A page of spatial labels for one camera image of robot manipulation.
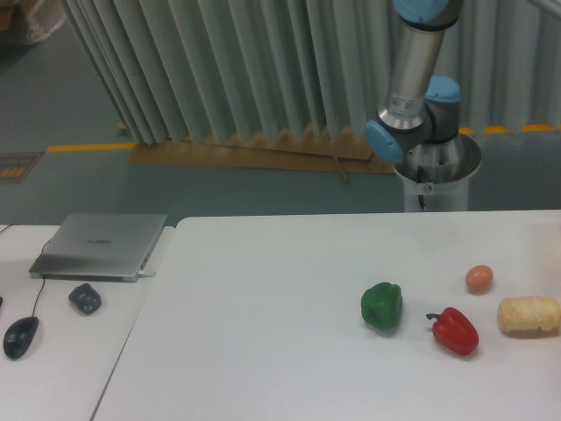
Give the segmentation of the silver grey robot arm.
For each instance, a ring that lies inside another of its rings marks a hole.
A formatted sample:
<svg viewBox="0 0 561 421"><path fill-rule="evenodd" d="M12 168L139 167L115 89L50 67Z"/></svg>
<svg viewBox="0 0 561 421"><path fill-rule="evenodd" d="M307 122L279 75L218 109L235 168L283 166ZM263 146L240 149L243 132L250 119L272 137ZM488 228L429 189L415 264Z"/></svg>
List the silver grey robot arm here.
<svg viewBox="0 0 561 421"><path fill-rule="evenodd" d="M558 1L395 1L402 36L366 141L386 161L458 128L560 124Z"/></svg>

